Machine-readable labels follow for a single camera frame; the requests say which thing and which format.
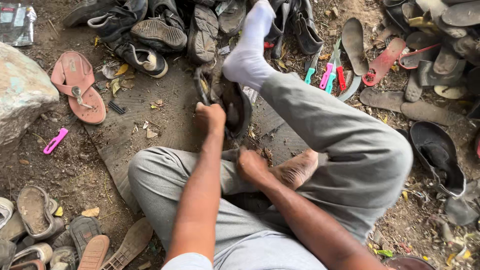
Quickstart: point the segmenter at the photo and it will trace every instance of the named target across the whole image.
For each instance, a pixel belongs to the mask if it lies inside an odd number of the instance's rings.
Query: pink sandal
[[[105,104],[91,87],[95,78],[85,56],[76,51],[63,53],[55,63],[51,81],[58,91],[68,95],[70,108],[78,119],[88,124],[100,124],[105,120]]]

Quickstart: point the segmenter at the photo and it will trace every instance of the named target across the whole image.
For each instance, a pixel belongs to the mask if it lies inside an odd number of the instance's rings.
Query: hand
[[[268,171],[267,161],[255,151],[247,150],[244,146],[240,147],[237,159],[237,172],[243,180],[259,189],[265,181],[275,179]]]
[[[227,115],[220,105],[212,104],[211,106],[205,106],[203,103],[198,102],[195,113],[197,124],[205,132],[224,133]]]

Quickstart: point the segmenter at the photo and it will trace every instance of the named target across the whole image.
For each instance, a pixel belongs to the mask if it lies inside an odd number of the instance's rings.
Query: forearm
[[[166,262],[188,252],[200,253],[213,261],[222,144],[223,130],[210,132],[202,145],[200,158],[180,198]]]
[[[290,229],[329,270],[385,270],[340,223],[295,191],[265,174],[257,188],[275,205]]]

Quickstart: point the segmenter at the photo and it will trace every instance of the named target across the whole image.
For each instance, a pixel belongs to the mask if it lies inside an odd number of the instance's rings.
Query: large stone
[[[28,126],[58,104],[59,93],[38,64],[0,42],[0,168]]]

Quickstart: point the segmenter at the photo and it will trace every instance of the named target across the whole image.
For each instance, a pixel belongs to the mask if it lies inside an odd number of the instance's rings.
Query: pink plastic handle
[[[65,135],[68,133],[68,129],[66,128],[61,128],[59,131],[59,135],[55,138],[53,138],[48,145],[43,149],[44,154],[50,154],[55,147],[62,141],[62,139],[65,137]]]
[[[320,81],[320,89],[325,89],[327,87],[328,77],[330,77],[330,73],[332,72],[333,64],[327,63],[327,71],[325,71],[322,80]]]

